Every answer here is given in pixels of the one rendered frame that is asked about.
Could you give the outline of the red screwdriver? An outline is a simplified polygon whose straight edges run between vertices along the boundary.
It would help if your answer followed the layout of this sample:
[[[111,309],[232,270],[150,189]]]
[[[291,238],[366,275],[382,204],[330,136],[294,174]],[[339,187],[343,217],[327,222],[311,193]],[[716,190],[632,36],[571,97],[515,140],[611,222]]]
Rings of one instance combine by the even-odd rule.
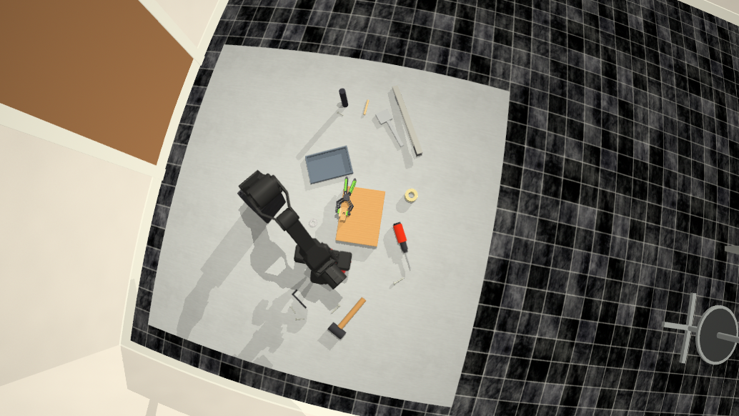
[[[400,246],[402,248],[402,251],[406,255],[406,258],[407,258],[408,265],[409,265],[410,269],[412,269],[411,264],[410,264],[409,257],[407,255],[407,252],[408,252],[407,251],[408,250],[407,243],[406,243],[407,239],[406,239],[405,232],[403,230],[402,224],[400,222],[398,222],[398,223],[395,223],[393,225],[394,225],[393,227],[394,227],[394,230],[395,230],[397,241],[398,241],[398,243],[400,243]]]

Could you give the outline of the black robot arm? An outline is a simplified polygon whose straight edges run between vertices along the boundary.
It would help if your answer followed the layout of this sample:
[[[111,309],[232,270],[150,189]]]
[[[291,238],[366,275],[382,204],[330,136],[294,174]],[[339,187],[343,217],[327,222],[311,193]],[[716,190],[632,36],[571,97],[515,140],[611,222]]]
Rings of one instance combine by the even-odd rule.
[[[323,242],[320,243],[316,238],[312,238],[299,221],[298,214],[290,205],[288,191],[274,175],[263,174],[257,170],[244,180],[239,188],[262,216],[275,220],[300,246],[299,253],[304,258],[302,261],[311,269],[311,282],[328,284],[334,289],[347,278],[335,264],[337,259],[330,247]],[[258,207],[263,209],[282,191],[286,194],[288,207],[277,218],[262,214]]]

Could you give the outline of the tan short cylinder with hole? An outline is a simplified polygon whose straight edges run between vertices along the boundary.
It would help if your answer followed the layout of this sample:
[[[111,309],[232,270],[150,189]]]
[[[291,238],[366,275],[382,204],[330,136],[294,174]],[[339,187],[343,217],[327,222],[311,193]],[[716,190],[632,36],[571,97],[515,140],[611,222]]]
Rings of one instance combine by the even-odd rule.
[[[413,194],[414,194],[414,197],[413,197],[413,198],[410,198],[410,197],[408,196],[408,194],[409,194],[409,193],[413,193]],[[416,200],[416,198],[417,198],[417,196],[418,196],[418,194],[417,194],[417,191],[416,191],[415,189],[408,189],[408,190],[407,190],[407,191],[405,192],[405,199],[406,199],[406,200],[407,200],[408,202],[413,202],[413,201],[415,201],[415,200]]]

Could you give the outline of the light wooden board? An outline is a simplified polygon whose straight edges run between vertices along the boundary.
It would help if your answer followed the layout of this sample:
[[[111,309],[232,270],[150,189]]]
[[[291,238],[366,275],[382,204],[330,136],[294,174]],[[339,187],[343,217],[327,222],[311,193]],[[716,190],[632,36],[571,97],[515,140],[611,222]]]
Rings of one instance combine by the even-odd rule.
[[[339,217],[336,240],[377,247],[385,192],[354,187],[349,197],[354,207],[346,221]]]

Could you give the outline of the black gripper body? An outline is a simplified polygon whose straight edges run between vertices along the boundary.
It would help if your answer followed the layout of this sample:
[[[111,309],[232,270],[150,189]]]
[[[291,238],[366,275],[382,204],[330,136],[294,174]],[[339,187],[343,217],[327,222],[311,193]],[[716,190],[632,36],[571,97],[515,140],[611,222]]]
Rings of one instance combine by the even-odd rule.
[[[336,254],[335,257],[337,259],[337,262],[335,262],[335,264],[338,263],[337,266],[341,270],[344,270],[344,271],[350,270],[350,265],[351,265],[351,260],[352,260],[352,253],[351,252],[343,252],[343,251],[340,251],[340,253],[339,252],[335,252],[335,254]],[[299,254],[299,246],[296,245],[293,260],[295,262],[305,264],[302,261],[302,259],[303,259],[303,257]]]

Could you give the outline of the black mallet with wooden handle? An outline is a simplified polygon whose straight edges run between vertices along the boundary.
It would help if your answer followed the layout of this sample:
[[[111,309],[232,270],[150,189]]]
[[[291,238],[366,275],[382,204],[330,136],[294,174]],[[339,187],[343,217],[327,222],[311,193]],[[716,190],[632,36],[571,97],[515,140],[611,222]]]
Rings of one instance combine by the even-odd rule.
[[[351,320],[351,318],[365,302],[366,300],[362,297],[360,300],[358,300],[357,304],[349,311],[346,317],[338,325],[333,322],[328,330],[339,339],[342,339],[346,334],[346,332],[342,328]]]

